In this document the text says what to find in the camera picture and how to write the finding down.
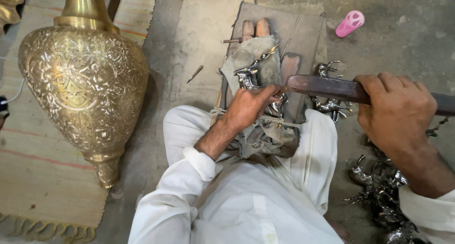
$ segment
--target vase neck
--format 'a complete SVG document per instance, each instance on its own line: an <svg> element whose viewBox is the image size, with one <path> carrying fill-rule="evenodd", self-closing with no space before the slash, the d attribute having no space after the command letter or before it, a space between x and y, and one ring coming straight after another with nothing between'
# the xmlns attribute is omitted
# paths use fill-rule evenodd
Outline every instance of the vase neck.
<svg viewBox="0 0 455 244"><path fill-rule="evenodd" d="M54 18L54 25L119 33L119 28L109 19L104 0L65 0L65 8L61 16Z"/></svg>

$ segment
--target white sleeve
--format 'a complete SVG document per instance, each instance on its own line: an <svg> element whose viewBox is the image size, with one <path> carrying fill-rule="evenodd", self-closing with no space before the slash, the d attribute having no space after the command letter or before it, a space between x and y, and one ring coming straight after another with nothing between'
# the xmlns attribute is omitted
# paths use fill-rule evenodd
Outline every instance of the white sleeve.
<svg viewBox="0 0 455 244"><path fill-rule="evenodd" d="M455 190L431 199L415 194L409 186L402 186L400 207L433 244L455 243Z"/></svg>
<svg viewBox="0 0 455 244"><path fill-rule="evenodd" d="M156 190L137 205L129 244L189 243L191 223L197 216L194 202L204 182L215 176L215 163L193 147L183 149L185 159L170 166Z"/></svg>

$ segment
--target pink plastic cup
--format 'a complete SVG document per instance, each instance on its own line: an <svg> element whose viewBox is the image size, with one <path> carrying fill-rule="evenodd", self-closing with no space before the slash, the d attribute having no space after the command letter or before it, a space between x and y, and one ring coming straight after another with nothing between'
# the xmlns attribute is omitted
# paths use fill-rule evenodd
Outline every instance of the pink plastic cup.
<svg viewBox="0 0 455 244"><path fill-rule="evenodd" d="M360 11L353 10L349 12L344 20L340 23L340 25L335 30L335 33L338 37L344 37L349 33L353 32L355 29L362 26L365 22L364 14Z"/></svg>

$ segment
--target cable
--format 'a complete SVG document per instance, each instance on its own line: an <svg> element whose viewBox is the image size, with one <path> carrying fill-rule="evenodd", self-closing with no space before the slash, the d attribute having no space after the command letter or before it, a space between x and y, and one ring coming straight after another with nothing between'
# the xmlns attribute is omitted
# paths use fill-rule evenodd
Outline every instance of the cable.
<svg viewBox="0 0 455 244"><path fill-rule="evenodd" d="M16 100L16 98L17 98L17 97L20 95L20 93L22 92L22 87L24 86L25 80L26 80L25 78L22 79L22 83L20 84L19 92L17 92L17 95L16 95L15 97L13 97L13 99L11 99L11 100L2 101L2 102L0 103L0 105L4 105L4 104L7 104L7 103L9 103L9 102L12 102L12 101Z"/></svg>

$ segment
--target white trousers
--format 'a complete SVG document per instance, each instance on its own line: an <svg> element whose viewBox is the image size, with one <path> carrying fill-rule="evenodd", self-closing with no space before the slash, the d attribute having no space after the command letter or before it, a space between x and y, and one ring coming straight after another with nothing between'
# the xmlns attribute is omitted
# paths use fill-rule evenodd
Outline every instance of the white trousers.
<svg viewBox="0 0 455 244"><path fill-rule="evenodd" d="M254 155L254 160L280 180L304 192L321 214L327 212L328 188L337 159L337 132L329 116L306 110L308 122L300 127L300 144L292 158ZM164 143L169 165L183 159L183 149L193 146L210 128L208 113L192 106L168 111L163 121ZM237 149L228 148L218 164L238 162Z"/></svg>

